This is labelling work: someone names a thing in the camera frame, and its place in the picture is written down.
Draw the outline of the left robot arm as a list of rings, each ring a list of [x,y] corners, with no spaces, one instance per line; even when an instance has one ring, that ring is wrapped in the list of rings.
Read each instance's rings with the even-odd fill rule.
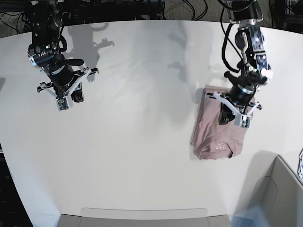
[[[260,86],[266,85],[273,76],[264,49],[264,36],[259,23],[263,15],[256,0],[221,0],[219,3],[228,11],[230,23],[224,32],[222,60],[228,71],[224,77],[232,83],[226,93],[215,94],[220,101],[219,125],[234,121],[236,126],[249,128],[252,114],[262,106],[253,101]],[[229,34],[233,25],[237,24],[235,44],[241,52],[241,60],[234,69],[225,57]]]

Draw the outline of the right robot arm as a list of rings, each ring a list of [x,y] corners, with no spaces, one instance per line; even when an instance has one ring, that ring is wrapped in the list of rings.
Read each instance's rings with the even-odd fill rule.
[[[53,88],[58,99],[72,94],[68,89],[75,84],[78,76],[72,66],[84,64],[82,59],[68,60],[62,54],[67,50],[67,42],[62,35],[63,22],[69,17],[64,7],[63,0],[31,1],[32,43],[28,47],[28,58],[51,81],[42,83],[37,91]]]

